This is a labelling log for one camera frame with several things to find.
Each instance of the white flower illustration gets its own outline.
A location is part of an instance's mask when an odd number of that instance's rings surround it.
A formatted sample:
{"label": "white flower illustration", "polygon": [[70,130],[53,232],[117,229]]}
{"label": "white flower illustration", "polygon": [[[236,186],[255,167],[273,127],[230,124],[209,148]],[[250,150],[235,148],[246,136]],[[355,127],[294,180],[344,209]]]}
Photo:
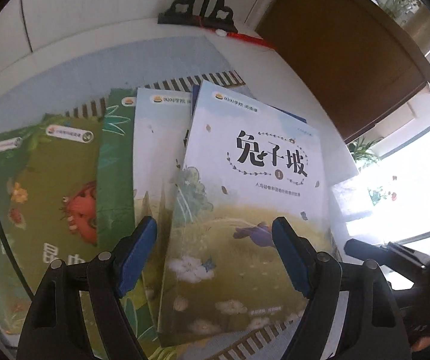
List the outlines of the white flower illustration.
{"label": "white flower illustration", "polygon": [[188,308],[188,299],[178,295],[173,302],[173,308],[176,311],[185,311]]}
{"label": "white flower illustration", "polygon": [[300,319],[296,312],[292,312],[285,320],[286,323],[297,322]]}
{"label": "white flower illustration", "polygon": [[247,312],[247,308],[239,300],[227,300],[226,302],[215,303],[215,308],[222,314],[235,315],[244,314]]}
{"label": "white flower illustration", "polygon": [[181,259],[171,259],[168,267],[176,273],[178,280],[189,283],[199,283],[202,280],[213,279],[215,272],[213,269],[207,270],[201,259],[191,256],[183,256]]}
{"label": "white flower illustration", "polygon": [[217,334],[221,332],[221,327],[214,325],[210,321],[197,319],[188,327],[193,333],[196,334]]}
{"label": "white flower illustration", "polygon": [[247,330],[261,329],[270,323],[270,318],[253,318],[248,325]]}

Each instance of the sticker label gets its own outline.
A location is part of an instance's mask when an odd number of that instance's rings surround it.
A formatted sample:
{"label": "sticker label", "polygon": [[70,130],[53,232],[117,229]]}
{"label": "sticker label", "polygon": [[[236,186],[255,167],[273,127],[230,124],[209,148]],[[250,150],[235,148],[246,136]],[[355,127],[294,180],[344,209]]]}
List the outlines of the sticker label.
{"label": "sticker label", "polygon": [[125,107],[134,107],[137,105],[137,98],[136,97],[125,97],[122,100],[122,105]]}
{"label": "sticker label", "polygon": [[90,143],[95,135],[91,131],[79,128],[58,126],[51,124],[46,128],[46,135],[61,139],[74,140],[75,142]]}
{"label": "sticker label", "polygon": [[18,149],[23,140],[21,137],[16,137],[12,139],[6,139],[0,141],[0,152],[5,152],[7,150]]}

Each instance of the green plant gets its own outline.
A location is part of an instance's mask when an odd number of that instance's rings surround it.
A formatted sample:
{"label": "green plant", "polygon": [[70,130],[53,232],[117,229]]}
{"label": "green plant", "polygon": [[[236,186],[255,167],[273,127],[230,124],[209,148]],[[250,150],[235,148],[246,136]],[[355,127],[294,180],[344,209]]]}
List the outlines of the green plant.
{"label": "green plant", "polygon": [[380,203],[382,199],[386,200],[388,198],[388,192],[384,191],[383,187],[378,187],[374,190],[368,188],[368,193],[374,206]]}
{"label": "green plant", "polygon": [[413,10],[415,7],[420,7],[421,0],[387,0],[383,6],[383,10],[394,20],[402,15]]}
{"label": "green plant", "polygon": [[371,151],[371,147],[381,141],[381,138],[365,143],[365,138],[358,137],[347,145],[353,160],[358,163],[363,161],[365,164],[374,164],[379,161],[379,157]]}

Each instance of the red creature illustration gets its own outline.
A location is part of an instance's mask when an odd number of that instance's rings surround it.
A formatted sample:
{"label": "red creature illustration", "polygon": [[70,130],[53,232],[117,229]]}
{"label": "red creature illustration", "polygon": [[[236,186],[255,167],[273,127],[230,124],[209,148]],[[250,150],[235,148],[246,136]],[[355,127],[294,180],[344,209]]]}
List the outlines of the red creature illustration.
{"label": "red creature illustration", "polygon": [[12,208],[8,212],[8,217],[13,221],[15,225],[20,225],[23,223],[23,216],[21,215],[21,212],[17,208]]}
{"label": "red creature illustration", "polygon": [[63,197],[63,211],[67,217],[70,233],[96,246],[96,181],[86,184],[73,197]]}

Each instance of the wooden cabinet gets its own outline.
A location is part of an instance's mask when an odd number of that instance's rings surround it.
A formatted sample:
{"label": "wooden cabinet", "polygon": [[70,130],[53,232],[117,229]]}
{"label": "wooden cabinet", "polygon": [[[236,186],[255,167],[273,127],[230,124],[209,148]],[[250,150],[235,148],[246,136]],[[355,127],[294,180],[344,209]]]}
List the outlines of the wooden cabinet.
{"label": "wooden cabinet", "polygon": [[430,89],[430,63],[370,0],[276,0],[257,32],[310,88],[345,142]]}

